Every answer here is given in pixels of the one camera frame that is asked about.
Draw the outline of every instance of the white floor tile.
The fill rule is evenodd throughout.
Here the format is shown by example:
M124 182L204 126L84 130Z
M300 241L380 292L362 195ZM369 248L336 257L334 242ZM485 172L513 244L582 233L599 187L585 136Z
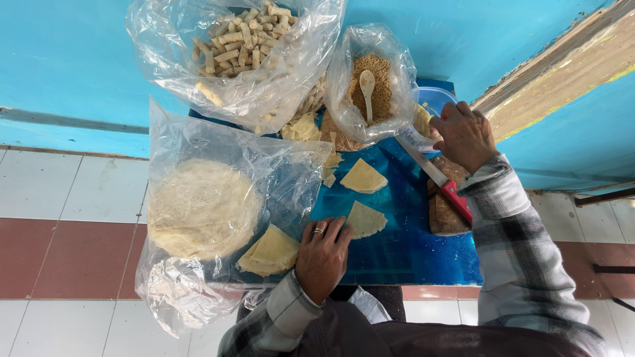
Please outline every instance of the white floor tile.
M31 300L11 357L101 357L115 302Z
M635 199L611 201L626 243L635 244Z
M588 243L626 243L610 202L575 207Z
M147 181L148 161L86 156L62 219L136 223Z
M532 194L531 203L553 241L584 242L580 222L567 194Z
M624 302L635 306L635 299L624 299ZM619 306L612 300L607 300L606 303L611 311L617 335L620 337L624 356L635 357L635 313Z
M606 300L579 300L589 308L591 318L589 325L600 332L606 341L606 355L608 357L624 357L620 339L613 324L611 312L608 310Z
M478 300L459 300L458 310L461 325L478 325Z
M0 357L9 356L27 303L28 300L0 300Z
M178 340L163 331L141 300L119 300L104 357L178 356Z
M0 163L0 217L58 219L81 156L8 150Z
M403 305L407 322L461 324L456 300L408 300Z
M192 333L190 341L189 357L209 357L216 356L218 353L218 344L232 326L236 324L237 311L229 316L224 316L215 323L208 325L200 330Z

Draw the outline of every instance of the clear plastic bag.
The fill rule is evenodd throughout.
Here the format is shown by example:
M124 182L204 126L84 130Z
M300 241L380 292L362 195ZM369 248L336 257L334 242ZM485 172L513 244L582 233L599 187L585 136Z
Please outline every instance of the clear plastic bag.
M296 113L324 74L340 35L346 0L283 0L299 20L255 71L237 77L199 77L192 61L192 37L207 41L227 7L262 9L264 0L133 0L126 16L135 59L145 78L183 100L200 114L276 133ZM202 81L222 99L217 107L195 88ZM321 98L320 93L313 93Z
M267 287L275 285L286 274L263 278L249 272L241 273L235 264L263 235L269 223L300 240L318 197L322 164L331 152L331 146L327 142L260 137L166 112L155 101L150 101L149 233L137 267L135 290L164 330L178 338L191 328L201 328L230 314L240 303L250 307L262 299L262 292ZM165 200L166 196L162 190L176 186L184 191L183 197L189 197L187 195L196 190L196 182L188 181L189 185L186 185L183 181L179 186L173 178L184 166L190 168L191 163L200 162L229 165L234 172L240 173L241 179L253 183L250 191L261 199L256 211L257 223L248 226L253 234L242 247L223 256L210 257L210 252L200 252L200 256L194 252L188 257L170 254L174 248L156 241L154 236L158 232L164 233L158 226L161 220L171 219L166 212L173 212L163 209L165 202L159 198ZM209 177L211 184L216 180L217 176ZM206 194L227 199L234 191L212 188ZM235 196L229 199L241 203L246 200ZM187 202L183 220L201 212L197 211L194 201ZM236 215L239 214L230 212L224 222L206 221L205 224L228 227L234 234L241 226L232 226L233 221L228 220L235 219ZM234 239L236 236L230 234L227 237Z
M391 65L391 113L393 117L367 127L366 120L347 95L353 58L370 53ZM364 144L393 137L412 125L418 90L417 69L408 47L385 24L348 26L337 44L326 72L324 104L335 124L351 139Z

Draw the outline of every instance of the person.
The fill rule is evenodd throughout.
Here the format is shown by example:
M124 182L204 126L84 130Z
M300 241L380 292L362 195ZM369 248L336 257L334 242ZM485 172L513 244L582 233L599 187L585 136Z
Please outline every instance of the person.
M483 287L478 326L394 321L358 288L348 301L328 298L344 272L351 230L343 217L309 223L295 269L266 303L222 337L219 356L604 356L588 309L573 298L538 213L488 120L465 102L447 103L431 126L444 156L468 179L458 195L473 214Z

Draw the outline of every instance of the red knife handle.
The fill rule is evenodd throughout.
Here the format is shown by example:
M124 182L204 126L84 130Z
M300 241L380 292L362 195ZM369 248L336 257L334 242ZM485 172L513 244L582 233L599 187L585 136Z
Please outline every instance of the red knife handle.
M457 196L457 184L452 180L448 180L441 188L441 192L457 208L458 212L472 224L472 212L467 207L467 200Z

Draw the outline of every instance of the hand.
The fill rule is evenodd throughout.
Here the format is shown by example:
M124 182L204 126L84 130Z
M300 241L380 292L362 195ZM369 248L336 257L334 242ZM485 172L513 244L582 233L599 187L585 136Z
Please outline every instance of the hand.
M346 260L353 233L350 227L339 233L344 222L344 217L328 217L319 222L314 220L307 224L302 235L300 252L295 263L295 277L304 293L317 305L331 294L346 273ZM324 234L313 233L315 227L323 229Z
M430 119L430 126L443 137L434 144L443 156L474 175L492 157L500 154L494 145L490 122L479 111L471 111L466 102L446 103L441 117Z

